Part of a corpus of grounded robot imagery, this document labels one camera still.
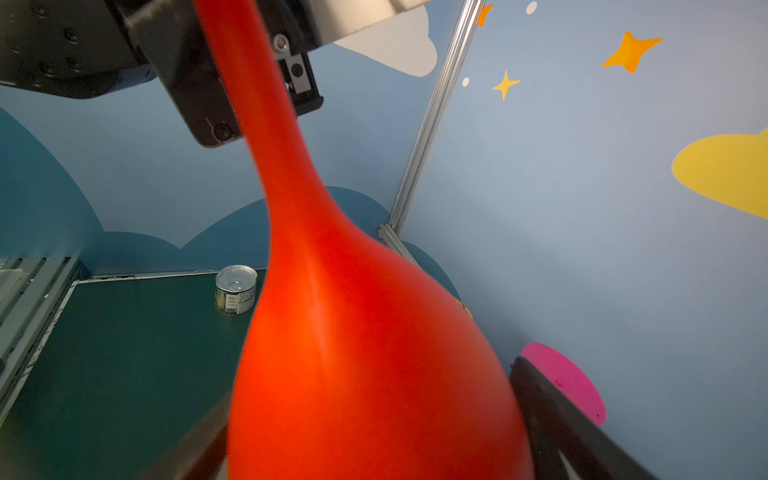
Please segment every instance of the green tabletop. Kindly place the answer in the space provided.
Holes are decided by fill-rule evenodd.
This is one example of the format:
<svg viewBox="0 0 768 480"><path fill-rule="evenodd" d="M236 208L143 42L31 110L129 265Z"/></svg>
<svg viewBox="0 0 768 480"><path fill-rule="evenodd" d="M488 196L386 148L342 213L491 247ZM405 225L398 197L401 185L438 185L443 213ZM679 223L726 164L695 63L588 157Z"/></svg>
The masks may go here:
<svg viewBox="0 0 768 480"><path fill-rule="evenodd" d="M213 274L78 285L0 429L0 478L139 476L232 386L250 314L214 292Z"/></svg>

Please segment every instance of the metal pole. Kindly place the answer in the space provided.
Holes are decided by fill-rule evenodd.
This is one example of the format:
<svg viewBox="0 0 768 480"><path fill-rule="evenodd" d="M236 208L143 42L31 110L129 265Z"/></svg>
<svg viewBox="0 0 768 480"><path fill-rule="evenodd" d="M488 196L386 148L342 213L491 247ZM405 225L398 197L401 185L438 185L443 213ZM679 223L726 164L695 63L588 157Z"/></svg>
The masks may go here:
<svg viewBox="0 0 768 480"><path fill-rule="evenodd" d="M475 26L484 3L485 0L465 0L462 6L462 12L456 22L445 60L442 62L440 75L437 77L435 90L429 100L419 136L416 137L406 175L402 179L395 206L392 208L392 216L389 218L389 225L397 234L400 233L402 225L406 221L408 209L413 202L419 179L429 157L429 151L432 149L432 142L435 140L442 114L451 98L458 71L462 68L464 57L469 49L469 42L475 33Z"/></svg>

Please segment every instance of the white cloud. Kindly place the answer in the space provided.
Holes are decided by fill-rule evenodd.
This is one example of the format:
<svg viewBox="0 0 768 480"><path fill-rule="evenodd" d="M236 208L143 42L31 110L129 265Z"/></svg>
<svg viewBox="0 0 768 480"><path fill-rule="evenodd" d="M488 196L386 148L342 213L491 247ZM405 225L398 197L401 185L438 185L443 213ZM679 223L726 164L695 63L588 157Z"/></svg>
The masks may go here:
<svg viewBox="0 0 768 480"><path fill-rule="evenodd" d="M437 50L429 39L429 17L424 5L387 18L336 44L414 77L437 65Z"/></svg>

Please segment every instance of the yellow cloud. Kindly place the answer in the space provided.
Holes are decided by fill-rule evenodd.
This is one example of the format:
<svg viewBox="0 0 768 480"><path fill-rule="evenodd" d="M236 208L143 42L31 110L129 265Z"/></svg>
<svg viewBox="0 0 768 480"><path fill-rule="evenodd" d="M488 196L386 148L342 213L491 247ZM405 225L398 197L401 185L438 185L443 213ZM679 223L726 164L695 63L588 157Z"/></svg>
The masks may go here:
<svg viewBox="0 0 768 480"><path fill-rule="evenodd" d="M768 220L768 128L693 142L675 157L672 174L694 192Z"/></svg>

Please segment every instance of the cloud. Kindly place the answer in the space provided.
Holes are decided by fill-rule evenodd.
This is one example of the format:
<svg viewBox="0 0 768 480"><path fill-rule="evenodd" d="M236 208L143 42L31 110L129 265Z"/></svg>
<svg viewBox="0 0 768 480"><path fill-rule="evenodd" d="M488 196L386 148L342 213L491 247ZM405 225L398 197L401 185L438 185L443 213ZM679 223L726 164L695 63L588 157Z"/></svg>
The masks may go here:
<svg viewBox="0 0 768 480"><path fill-rule="evenodd" d="M705 197L768 220L768 128L693 142L675 157L672 174Z"/></svg>
<svg viewBox="0 0 768 480"><path fill-rule="evenodd" d="M437 65L437 50L429 39L429 17L424 5L387 18L336 44L414 77Z"/></svg>

